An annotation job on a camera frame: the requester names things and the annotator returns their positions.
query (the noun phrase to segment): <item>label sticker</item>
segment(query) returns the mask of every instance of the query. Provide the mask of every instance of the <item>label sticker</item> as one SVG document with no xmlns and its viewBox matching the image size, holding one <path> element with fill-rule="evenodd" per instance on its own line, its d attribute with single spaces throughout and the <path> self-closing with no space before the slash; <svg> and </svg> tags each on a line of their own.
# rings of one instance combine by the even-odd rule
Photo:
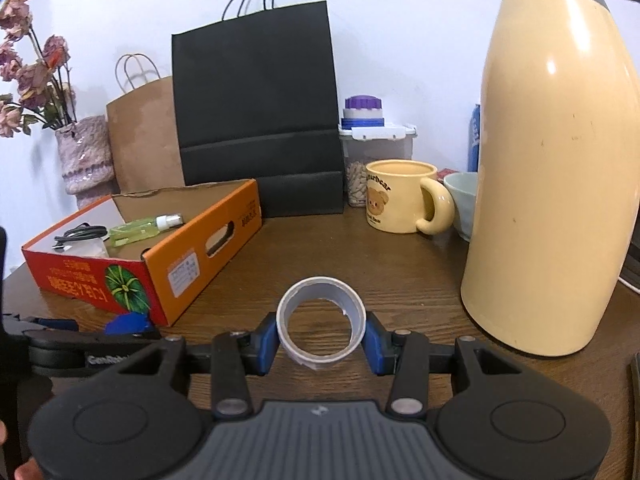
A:
<svg viewBox="0 0 640 480">
<path fill-rule="evenodd" d="M 174 297 L 178 298 L 199 275 L 198 257 L 194 251 L 191 251 L 167 274 Z"/>
<path fill-rule="evenodd" d="M 129 356 L 126 355 L 90 355 L 84 356 L 84 366 L 87 368 L 106 367 L 110 365 L 116 365 Z"/>
</svg>

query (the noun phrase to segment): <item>cream thermos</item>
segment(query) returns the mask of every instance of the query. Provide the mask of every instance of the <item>cream thermos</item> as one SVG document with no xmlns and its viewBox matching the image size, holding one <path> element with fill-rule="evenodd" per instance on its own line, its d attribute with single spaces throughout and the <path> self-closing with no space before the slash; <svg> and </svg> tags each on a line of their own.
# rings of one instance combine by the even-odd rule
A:
<svg viewBox="0 0 640 480">
<path fill-rule="evenodd" d="M 571 354 L 609 302 L 640 196 L 640 84 L 605 1 L 502 0 L 481 104 L 463 303 L 507 345 Z"/>
</svg>

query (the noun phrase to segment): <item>black cable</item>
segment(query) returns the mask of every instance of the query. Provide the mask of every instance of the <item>black cable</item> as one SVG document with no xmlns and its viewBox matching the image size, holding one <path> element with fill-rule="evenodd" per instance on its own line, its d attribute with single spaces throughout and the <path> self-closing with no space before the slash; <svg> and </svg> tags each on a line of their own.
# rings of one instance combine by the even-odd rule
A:
<svg viewBox="0 0 640 480">
<path fill-rule="evenodd" d="M 93 240 L 94 238 L 103 238 L 107 235 L 107 228 L 104 225 L 89 225 L 87 222 L 80 224 L 78 227 L 65 231 L 62 236 L 56 236 L 54 249 L 62 249 L 64 244 L 70 242 L 79 242 L 82 240 Z"/>
</svg>

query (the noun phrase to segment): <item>human hand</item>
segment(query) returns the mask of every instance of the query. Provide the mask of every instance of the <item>human hand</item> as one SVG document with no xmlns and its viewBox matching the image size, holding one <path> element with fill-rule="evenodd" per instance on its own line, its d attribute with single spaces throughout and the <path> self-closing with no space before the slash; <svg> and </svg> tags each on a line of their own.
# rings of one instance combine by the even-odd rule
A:
<svg viewBox="0 0 640 480">
<path fill-rule="evenodd" d="M 0 446 L 6 441 L 6 426 L 4 422 L 0 420 Z M 15 470 L 15 480 L 44 480 L 42 472 L 36 464 L 36 461 L 31 457 L 26 464 L 22 464 Z"/>
</svg>

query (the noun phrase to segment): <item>flower vase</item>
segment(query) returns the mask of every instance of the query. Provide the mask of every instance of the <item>flower vase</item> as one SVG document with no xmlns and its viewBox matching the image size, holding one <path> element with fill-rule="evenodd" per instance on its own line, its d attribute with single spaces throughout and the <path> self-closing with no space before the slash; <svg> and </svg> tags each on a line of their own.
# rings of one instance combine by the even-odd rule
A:
<svg viewBox="0 0 640 480">
<path fill-rule="evenodd" d="M 55 131 L 66 193 L 78 209 L 117 191 L 104 115 L 80 119 Z"/>
</svg>

